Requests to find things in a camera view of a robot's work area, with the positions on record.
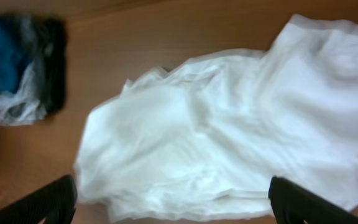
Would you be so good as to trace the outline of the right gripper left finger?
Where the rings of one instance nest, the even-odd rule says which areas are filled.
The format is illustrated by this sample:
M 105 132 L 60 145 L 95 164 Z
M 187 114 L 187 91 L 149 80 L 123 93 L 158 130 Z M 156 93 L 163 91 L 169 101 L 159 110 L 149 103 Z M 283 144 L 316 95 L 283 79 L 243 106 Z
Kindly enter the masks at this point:
M 73 176 L 64 175 L 0 209 L 0 224 L 70 224 L 77 196 Z

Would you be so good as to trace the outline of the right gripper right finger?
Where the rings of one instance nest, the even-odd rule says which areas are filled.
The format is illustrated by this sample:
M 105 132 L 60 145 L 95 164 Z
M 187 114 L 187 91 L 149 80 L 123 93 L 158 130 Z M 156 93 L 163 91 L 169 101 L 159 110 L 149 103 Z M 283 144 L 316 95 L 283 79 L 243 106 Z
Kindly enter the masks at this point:
M 281 177 L 272 177 L 268 198 L 278 224 L 358 224 L 358 217 Z

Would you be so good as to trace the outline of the white shirt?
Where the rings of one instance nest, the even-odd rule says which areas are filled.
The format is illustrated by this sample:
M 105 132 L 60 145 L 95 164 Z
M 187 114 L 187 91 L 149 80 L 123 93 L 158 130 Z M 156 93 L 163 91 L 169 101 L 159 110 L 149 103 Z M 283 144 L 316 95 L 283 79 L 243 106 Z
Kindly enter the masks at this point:
M 156 67 L 95 107 L 75 161 L 80 202 L 127 218 L 271 213 L 282 176 L 358 206 L 358 24 L 294 15 L 270 50 Z

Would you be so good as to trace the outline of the light denim folded garment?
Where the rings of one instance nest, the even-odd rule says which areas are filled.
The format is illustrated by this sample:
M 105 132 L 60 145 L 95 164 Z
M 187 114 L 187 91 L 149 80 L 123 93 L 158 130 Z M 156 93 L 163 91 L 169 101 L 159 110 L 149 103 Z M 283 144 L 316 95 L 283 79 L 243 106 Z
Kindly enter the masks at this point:
M 34 124 L 53 109 L 48 81 L 48 63 L 54 50 L 50 34 L 42 21 L 23 15 L 16 18 L 21 47 L 30 55 L 16 93 L 0 94 L 0 126 Z

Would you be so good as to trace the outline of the black folded garment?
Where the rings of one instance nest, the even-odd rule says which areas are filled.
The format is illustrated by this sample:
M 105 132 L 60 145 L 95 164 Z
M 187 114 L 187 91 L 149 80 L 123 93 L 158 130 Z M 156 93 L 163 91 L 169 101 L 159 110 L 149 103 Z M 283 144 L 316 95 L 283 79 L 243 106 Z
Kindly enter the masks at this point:
M 42 20 L 35 27 L 37 43 L 34 71 L 37 94 L 47 114 L 60 111 L 66 100 L 65 23 L 55 18 Z

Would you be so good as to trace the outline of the blue folded garment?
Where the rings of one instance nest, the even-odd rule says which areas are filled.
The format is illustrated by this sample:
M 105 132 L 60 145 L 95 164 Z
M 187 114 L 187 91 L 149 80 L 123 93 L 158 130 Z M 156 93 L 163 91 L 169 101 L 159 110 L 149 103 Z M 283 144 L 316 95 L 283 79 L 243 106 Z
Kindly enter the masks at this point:
M 15 93 L 31 58 L 21 46 L 20 30 L 13 15 L 0 15 L 0 93 Z

